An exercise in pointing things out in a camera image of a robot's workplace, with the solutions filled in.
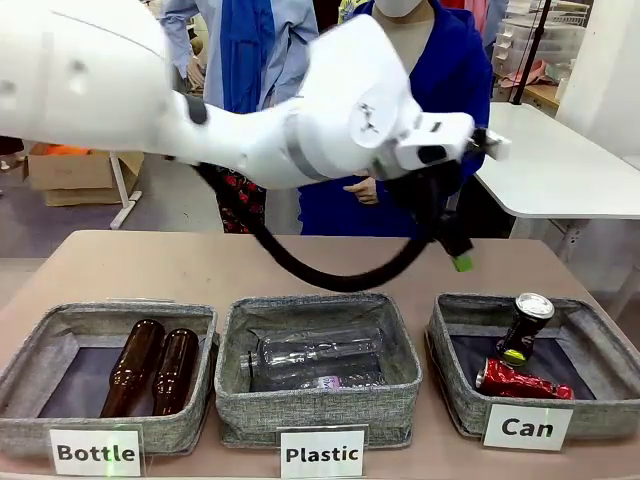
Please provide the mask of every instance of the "hand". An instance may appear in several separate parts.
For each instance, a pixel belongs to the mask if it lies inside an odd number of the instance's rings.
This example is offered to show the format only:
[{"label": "hand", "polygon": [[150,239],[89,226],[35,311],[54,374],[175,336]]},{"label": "hand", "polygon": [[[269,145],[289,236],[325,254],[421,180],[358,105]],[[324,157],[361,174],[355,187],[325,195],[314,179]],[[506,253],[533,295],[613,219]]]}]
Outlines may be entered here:
[{"label": "hand", "polygon": [[204,75],[200,70],[200,60],[195,55],[192,55],[187,64],[187,78],[191,83],[192,88],[204,87]]},{"label": "hand", "polygon": [[344,190],[355,193],[358,201],[364,205],[375,205],[378,203],[376,180],[374,178],[367,177],[360,183],[356,183],[350,187],[344,187]]}]

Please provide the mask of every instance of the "sign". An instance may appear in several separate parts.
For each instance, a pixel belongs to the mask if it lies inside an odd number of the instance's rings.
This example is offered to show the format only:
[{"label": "sign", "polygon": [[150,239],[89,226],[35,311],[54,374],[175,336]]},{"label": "sign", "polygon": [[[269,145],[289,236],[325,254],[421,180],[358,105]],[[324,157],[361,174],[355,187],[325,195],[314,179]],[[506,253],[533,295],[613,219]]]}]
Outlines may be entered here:
[{"label": "sign", "polygon": [[364,433],[364,430],[281,433],[280,476],[362,476]]},{"label": "sign", "polygon": [[49,430],[58,475],[139,477],[135,430]]},{"label": "sign", "polygon": [[486,447],[560,450],[573,410],[493,405],[484,433]]}]

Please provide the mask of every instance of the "black stand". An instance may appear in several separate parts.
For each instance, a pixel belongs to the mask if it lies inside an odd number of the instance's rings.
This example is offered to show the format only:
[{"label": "black stand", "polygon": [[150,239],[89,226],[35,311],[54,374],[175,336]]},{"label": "black stand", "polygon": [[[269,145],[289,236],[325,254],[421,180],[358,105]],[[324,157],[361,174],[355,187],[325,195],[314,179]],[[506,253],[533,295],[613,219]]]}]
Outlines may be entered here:
[{"label": "black stand", "polygon": [[529,51],[529,57],[527,57],[527,63],[524,66],[524,71],[522,72],[522,77],[520,79],[520,83],[518,84],[518,88],[516,90],[516,95],[513,97],[514,105],[522,104],[522,95],[524,93],[524,89],[527,86],[527,78],[529,78],[529,73],[531,73],[531,67],[533,67],[533,62],[536,58],[536,53],[538,52],[538,46],[540,45],[540,40],[542,39],[542,34],[544,33],[544,24],[547,23],[547,15],[549,14],[549,10],[551,9],[551,0],[545,0],[544,7],[542,7],[542,15],[540,16],[540,22],[538,23],[538,27],[533,35],[533,43],[531,44],[531,50]]}]

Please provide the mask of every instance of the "white face mask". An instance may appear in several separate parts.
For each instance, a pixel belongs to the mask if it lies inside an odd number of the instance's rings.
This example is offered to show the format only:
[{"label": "white face mask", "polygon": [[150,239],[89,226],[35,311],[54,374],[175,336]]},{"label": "white face mask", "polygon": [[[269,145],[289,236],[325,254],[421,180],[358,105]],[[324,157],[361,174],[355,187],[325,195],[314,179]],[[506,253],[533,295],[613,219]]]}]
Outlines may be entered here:
[{"label": "white face mask", "polygon": [[391,18],[409,15],[422,0],[375,0],[378,10],[383,15]]}]

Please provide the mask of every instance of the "can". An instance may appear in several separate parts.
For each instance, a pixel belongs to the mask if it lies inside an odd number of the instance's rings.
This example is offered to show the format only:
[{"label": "can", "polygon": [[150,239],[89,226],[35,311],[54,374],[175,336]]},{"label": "can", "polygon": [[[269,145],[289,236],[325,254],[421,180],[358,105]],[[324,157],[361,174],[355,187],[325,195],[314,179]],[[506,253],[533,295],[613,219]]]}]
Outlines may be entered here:
[{"label": "can", "polygon": [[525,375],[495,358],[487,358],[476,376],[476,389],[491,397],[572,400],[573,389],[535,375]]},{"label": "can", "polygon": [[536,335],[553,317],[555,309],[547,298],[537,293],[523,293],[515,300],[513,323],[496,344],[498,357],[513,366],[527,363],[533,354]]}]

